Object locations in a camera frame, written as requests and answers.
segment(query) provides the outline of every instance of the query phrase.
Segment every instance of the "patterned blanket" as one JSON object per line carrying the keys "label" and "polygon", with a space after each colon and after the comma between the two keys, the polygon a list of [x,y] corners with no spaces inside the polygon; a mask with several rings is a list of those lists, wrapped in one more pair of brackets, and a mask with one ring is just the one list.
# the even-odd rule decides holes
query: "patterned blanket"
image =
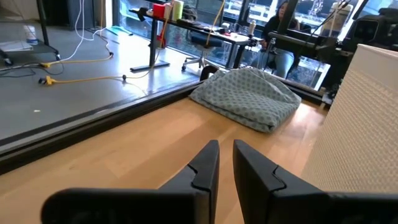
{"label": "patterned blanket", "polygon": [[190,98],[247,127],[271,133],[300,105],[301,98],[256,68],[218,70]]}

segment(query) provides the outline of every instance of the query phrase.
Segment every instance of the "red object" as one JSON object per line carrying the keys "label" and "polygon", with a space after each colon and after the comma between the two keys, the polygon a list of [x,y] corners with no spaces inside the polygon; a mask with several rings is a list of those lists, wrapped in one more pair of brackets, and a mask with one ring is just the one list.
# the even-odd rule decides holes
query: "red object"
{"label": "red object", "polygon": [[154,4],[154,17],[163,18],[164,17],[164,5]]}

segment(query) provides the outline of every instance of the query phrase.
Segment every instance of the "blue jeans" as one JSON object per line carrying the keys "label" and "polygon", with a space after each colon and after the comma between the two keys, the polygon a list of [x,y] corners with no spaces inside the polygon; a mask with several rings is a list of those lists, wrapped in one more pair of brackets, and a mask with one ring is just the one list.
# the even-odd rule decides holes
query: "blue jeans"
{"label": "blue jeans", "polygon": [[258,69],[264,69],[266,63],[275,62],[276,75],[281,78],[286,78],[287,72],[294,63],[294,55],[282,49],[275,49],[276,54],[267,52],[259,52],[256,54],[251,62],[251,66]]}

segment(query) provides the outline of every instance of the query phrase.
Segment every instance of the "chair wheel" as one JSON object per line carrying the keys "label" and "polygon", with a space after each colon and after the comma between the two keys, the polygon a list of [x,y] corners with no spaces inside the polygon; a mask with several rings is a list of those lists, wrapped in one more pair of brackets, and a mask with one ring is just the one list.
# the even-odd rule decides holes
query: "chair wheel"
{"label": "chair wheel", "polygon": [[12,60],[10,60],[9,58],[5,58],[5,59],[4,59],[4,64],[5,64],[6,66],[11,66],[11,65],[14,64],[14,62],[12,62]]}

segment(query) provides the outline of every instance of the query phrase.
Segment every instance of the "bottle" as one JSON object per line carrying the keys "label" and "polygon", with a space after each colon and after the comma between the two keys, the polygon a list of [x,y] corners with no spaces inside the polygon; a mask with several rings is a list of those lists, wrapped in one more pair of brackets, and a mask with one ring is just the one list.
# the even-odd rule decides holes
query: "bottle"
{"label": "bottle", "polygon": [[249,26],[249,35],[253,36],[255,28],[256,28],[256,21],[252,20]]}

